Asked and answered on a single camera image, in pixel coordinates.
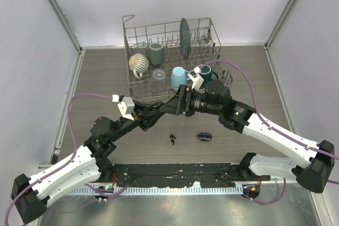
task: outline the mug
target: mug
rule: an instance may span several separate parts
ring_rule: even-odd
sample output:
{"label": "mug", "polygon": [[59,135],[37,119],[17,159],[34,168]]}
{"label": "mug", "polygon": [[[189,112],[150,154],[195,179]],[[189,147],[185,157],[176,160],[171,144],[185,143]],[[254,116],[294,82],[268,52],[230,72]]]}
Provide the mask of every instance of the mug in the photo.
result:
{"label": "mug", "polygon": [[171,88],[175,91],[178,90],[180,85],[186,85],[187,81],[190,80],[190,78],[187,78],[186,71],[184,68],[178,66],[175,67],[171,74]]}
{"label": "mug", "polygon": [[217,78],[217,80],[219,79],[219,76],[217,75],[216,72],[212,71],[212,68],[210,66],[204,66],[201,69],[201,73],[200,76],[203,78],[203,83],[201,84],[200,88],[204,88],[205,85],[212,81],[212,74],[215,75],[215,77]]}
{"label": "mug", "polygon": [[161,65],[164,59],[164,46],[160,43],[150,43],[148,45],[148,60],[151,65]]}
{"label": "mug", "polygon": [[140,53],[134,54],[128,61],[129,69],[134,73],[137,79],[142,78],[142,74],[147,71],[148,59]]}

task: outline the cup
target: cup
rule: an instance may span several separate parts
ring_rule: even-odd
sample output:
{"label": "cup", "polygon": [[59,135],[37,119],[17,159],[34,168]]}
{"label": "cup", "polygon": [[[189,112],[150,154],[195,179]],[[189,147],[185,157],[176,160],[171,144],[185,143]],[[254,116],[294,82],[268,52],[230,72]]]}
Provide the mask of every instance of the cup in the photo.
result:
{"label": "cup", "polygon": [[201,73],[200,73],[200,76],[203,78],[203,83],[201,84],[200,88],[204,88],[205,85],[212,81],[212,74],[215,75],[216,77],[216,80],[219,79],[219,76],[217,75],[216,72],[212,71],[212,68],[210,66],[204,66],[202,69],[201,69]]}
{"label": "cup", "polygon": [[178,66],[175,67],[171,74],[171,88],[175,91],[178,90],[180,85],[186,85],[187,81],[190,80],[190,78],[187,78],[186,71],[184,68]]}
{"label": "cup", "polygon": [[155,69],[149,81],[150,90],[154,92],[162,92],[166,88],[166,73],[164,70]]}
{"label": "cup", "polygon": [[128,65],[134,76],[137,79],[141,79],[142,74],[148,69],[149,61],[143,54],[137,53],[129,59]]}
{"label": "cup", "polygon": [[150,43],[148,45],[148,60],[151,65],[161,65],[164,61],[164,46],[160,43]]}

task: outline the light blue mug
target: light blue mug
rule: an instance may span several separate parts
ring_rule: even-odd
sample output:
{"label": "light blue mug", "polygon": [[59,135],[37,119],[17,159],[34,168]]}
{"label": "light blue mug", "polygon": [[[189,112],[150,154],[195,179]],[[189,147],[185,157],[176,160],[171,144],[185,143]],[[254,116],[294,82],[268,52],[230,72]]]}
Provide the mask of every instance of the light blue mug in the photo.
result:
{"label": "light blue mug", "polygon": [[175,67],[171,74],[171,88],[175,91],[178,90],[180,85],[186,85],[187,81],[190,80],[190,78],[187,78],[186,71],[184,68],[178,66]]}

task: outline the gray green mug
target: gray green mug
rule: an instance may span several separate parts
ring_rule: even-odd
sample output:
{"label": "gray green mug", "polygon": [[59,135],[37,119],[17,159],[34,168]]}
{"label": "gray green mug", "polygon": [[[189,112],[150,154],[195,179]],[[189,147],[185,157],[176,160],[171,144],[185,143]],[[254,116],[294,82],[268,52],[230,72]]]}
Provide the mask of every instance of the gray green mug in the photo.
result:
{"label": "gray green mug", "polygon": [[160,43],[150,43],[148,45],[148,60],[151,65],[161,65],[164,61],[165,49]]}
{"label": "gray green mug", "polygon": [[204,88],[205,85],[207,84],[207,82],[212,81],[212,74],[215,75],[216,80],[219,79],[218,74],[216,72],[214,72],[210,66],[204,66],[203,68],[201,68],[200,76],[203,78],[203,83],[201,84],[200,88]]}

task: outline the gray wood surface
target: gray wood surface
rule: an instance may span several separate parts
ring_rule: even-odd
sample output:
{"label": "gray wood surface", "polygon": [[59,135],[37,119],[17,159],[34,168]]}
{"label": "gray wood surface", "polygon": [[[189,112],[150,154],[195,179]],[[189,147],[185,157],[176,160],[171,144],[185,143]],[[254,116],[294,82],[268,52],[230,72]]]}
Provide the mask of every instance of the gray wood surface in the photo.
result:
{"label": "gray wood surface", "polygon": [[[224,47],[224,51],[227,60],[248,74],[262,114],[288,128],[264,48]],[[246,80],[232,67],[231,71],[234,78],[230,88],[232,97],[253,105]],[[124,49],[86,50],[76,87],[76,94],[81,92],[128,95]],[[106,99],[83,97],[73,103],[71,119],[78,146],[91,135],[90,129],[99,116],[116,120],[120,114],[116,104]],[[213,139],[198,141],[198,132],[209,132]],[[174,146],[170,134],[177,137]],[[218,122],[217,116],[200,113],[193,117],[164,115],[148,132],[134,129],[115,144],[118,147],[109,157],[113,163],[239,162],[247,152],[282,156],[254,138],[227,130]],[[59,158],[72,152],[72,138],[67,128]]]}

